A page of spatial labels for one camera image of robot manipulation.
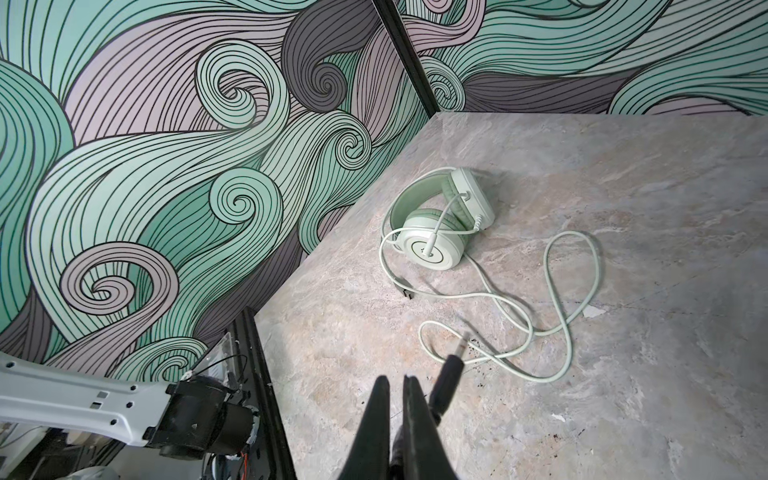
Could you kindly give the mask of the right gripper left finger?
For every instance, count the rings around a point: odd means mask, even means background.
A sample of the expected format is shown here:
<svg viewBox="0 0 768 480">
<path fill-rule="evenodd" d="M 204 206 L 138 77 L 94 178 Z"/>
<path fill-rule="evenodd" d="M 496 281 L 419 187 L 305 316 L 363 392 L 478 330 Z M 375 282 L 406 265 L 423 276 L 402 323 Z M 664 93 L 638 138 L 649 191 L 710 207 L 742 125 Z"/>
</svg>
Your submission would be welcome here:
<svg viewBox="0 0 768 480">
<path fill-rule="evenodd" d="M 390 384 L 379 376 L 339 480 L 389 479 Z"/>
</svg>

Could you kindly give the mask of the black blue headphones with cable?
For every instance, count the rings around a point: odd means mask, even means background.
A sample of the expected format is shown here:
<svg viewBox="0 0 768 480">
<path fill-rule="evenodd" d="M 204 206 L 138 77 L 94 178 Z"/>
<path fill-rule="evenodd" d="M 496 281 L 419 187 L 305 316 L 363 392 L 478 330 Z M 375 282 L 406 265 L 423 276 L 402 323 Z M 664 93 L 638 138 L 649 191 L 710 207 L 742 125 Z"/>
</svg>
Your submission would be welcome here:
<svg viewBox="0 0 768 480">
<path fill-rule="evenodd" d="M 443 363 L 434 388 L 430 393 L 428 407 L 437 426 L 440 425 L 458 388 L 465 367 L 463 354 L 467 346 L 468 337 L 461 337 L 455 352 L 449 355 Z"/>
</svg>

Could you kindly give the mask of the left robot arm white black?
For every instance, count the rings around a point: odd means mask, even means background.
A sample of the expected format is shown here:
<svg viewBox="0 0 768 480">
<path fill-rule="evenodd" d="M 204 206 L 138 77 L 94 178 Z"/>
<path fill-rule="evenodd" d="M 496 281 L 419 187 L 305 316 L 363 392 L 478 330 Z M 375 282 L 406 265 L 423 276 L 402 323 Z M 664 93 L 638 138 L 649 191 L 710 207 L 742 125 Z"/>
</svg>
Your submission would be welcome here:
<svg viewBox="0 0 768 480">
<path fill-rule="evenodd" d="M 177 383 L 130 382 L 1 356 L 1 418 L 102 435 L 176 460 L 236 455 L 254 442 L 254 409 L 195 375 Z"/>
</svg>

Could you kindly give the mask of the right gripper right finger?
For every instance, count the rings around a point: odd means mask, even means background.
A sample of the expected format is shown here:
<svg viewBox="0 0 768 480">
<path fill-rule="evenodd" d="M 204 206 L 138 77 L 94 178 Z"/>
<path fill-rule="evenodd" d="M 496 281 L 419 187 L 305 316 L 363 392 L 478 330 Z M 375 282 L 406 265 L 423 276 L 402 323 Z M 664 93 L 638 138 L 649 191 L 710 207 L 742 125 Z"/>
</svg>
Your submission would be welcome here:
<svg viewBox="0 0 768 480">
<path fill-rule="evenodd" d="M 457 479 L 416 377 L 403 382 L 403 423 L 399 437 L 400 479 Z"/>
</svg>

